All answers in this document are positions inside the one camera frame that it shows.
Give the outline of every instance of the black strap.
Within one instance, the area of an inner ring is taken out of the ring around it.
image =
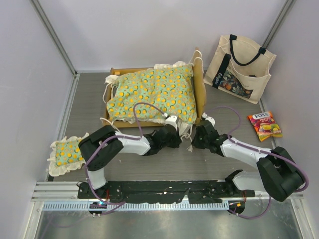
[[[256,54],[256,56],[250,62],[240,63],[239,61],[237,61],[237,59],[235,57],[234,47],[233,47],[233,40],[237,40],[237,36],[230,35],[229,40],[230,40],[230,52],[231,52],[231,55],[233,56],[234,61],[240,66],[248,66],[249,64],[253,63],[260,56],[260,54],[264,55],[265,52],[266,52],[266,48],[260,47],[259,50],[258,50],[258,53]]]
[[[217,71],[217,74],[213,80],[213,87],[218,89],[218,86],[220,85],[220,82],[226,72],[227,66],[229,64],[230,61],[230,55],[229,54],[225,54],[223,61],[220,64],[220,67]]]

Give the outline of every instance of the shiny gray floor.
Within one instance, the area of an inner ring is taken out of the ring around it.
[[[267,200],[247,202],[246,215],[261,213]],[[88,212],[43,212],[36,239],[299,239],[293,208],[287,200],[273,202],[257,220],[226,211],[118,212],[92,218]],[[83,219],[69,228],[68,226]]]
[[[107,73],[81,74],[74,98],[66,136],[83,136],[93,133],[102,125],[99,120],[104,114],[102,101],[104,82]],[[206,112],[216,120],[219,133],[227,133],[238,124],[237,116],[228,109],[211,110],[216,106],[231,106],[242,116],[242,126],[233,133],[238,140],[259,147],[272,147],[271,140],[260,142],[247,120],[247,116],[261,112],[259,105],[254,105],[230,94],[206,85]],[[144,133],[153,131],[153,127],[144,127]],[[123,133],[139,135],[137,128],[122,129]],[[187,151],[190,145],[185,140],[180,148],[164,148],[158,154],[141,157],[134,154],[118,154],[106,167],[107,180],[206,180],[224,179],[236,169],[253,171],[254,169],[238,160],[212,154],[209,150],[195,149]],[[83,169],[55,177],[55,181],[84,180]]]

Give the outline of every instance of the red and yellow snack bag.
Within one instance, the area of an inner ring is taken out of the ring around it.
[[[248,116],[248,119],[254,126],[260,141],[264,141],[268,139],[270,136],[283,136],[278,124],[276,124],[276,121],[274,120],[271,111]]]

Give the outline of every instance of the tote bag handle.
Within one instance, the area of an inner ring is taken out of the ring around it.
[[[266,52],[266,48],[260,47],[259,50],[258,50],[258,53],[256,54],[256,56],[250,62],[240,63],[235,57],[234,47],[233,47],[233,40],[237,40],[237,36],[236,35],[230,35],[229,40],[230,40],[230,53],[231,53],[234,61],[240,66],[248,66],[249,64],[253,63],[260,56],[260,54],[265,54],[265,52]]]

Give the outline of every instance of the wooden floor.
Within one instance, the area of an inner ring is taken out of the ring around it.
[[[105,77],[108,73],[81,74],[74,98],[66,136],[83,136],[93,133],[102,124],[105,104],[102,101]],[[238,123],[237,116],[228,109],[220,109],[211,113],[216,106],[231,106],[242,116],[242,126],[232,135],[238,140],[259,147],[271,148],[271,140],[260,142],[247,120],[247,116],[261,112],[259,105],[254,105],[230,94],[206,85],[207,104],[205,111],[216,120],[215,128],[219,133],[227,133]],[[154,128],[143,128],[150,133]],[[123,133],[139,135],[137,128],[121,130]],[[180,148],[164,148],[158,154],[148,157],[134,154],[118,154],[107,166],[107,180],[218,180],[224,179],[236,169],[254,171],[254,168],[240,161],[212,154],[208,149],[187,151],[190,145],[185,140]],[[55,181],[85,180],[83,169],[72,171],[54,178]]]

